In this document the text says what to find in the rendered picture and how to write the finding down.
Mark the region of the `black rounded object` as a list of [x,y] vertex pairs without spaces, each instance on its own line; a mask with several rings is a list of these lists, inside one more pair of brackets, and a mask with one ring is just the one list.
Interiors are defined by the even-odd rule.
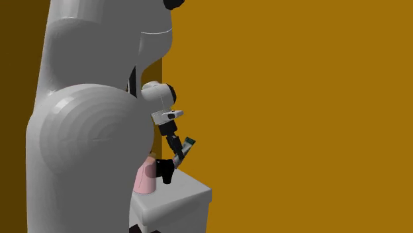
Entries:
[[174,171],[175,171],[175,164],[172,159],[168,159],[168,160],[157,159],[156,160],[156,177],[162,177],[162,181],[164,184],[171,183],[171,179],[172,179]]

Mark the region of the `white toilet tank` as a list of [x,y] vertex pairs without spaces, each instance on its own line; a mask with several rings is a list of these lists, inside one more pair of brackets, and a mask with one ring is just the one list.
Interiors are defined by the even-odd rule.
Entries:
[[170,184],[157,178],[150,195],[132,194],[129,226],[142,233],[206,233],[212,189],[176,169]]

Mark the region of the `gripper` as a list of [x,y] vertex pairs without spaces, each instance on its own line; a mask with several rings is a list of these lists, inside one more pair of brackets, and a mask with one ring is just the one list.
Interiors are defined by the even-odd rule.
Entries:
[[177,131],[177,125],[174,120],[168,121],[163,124],[159,124],[158,128],[160,130],[160,134],[162,136],[166,136],[167,143],[169,147],[173,150],[174,154],[178,157],[180,161],[182,161],[185,156],[182,152],[182,143],[180,138],[175,135],[175,131]]

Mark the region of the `grey tube with green cap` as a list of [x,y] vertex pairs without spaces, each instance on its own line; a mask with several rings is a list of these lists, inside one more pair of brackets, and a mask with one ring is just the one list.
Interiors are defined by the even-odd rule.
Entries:
[[186,137],[185,141],[182,143],[181,151],[176,153],[173,157],[174,168],[177,169],[185,159],[186,155],[189,153],[189,150],[194,146],[196,141],[190,137]]

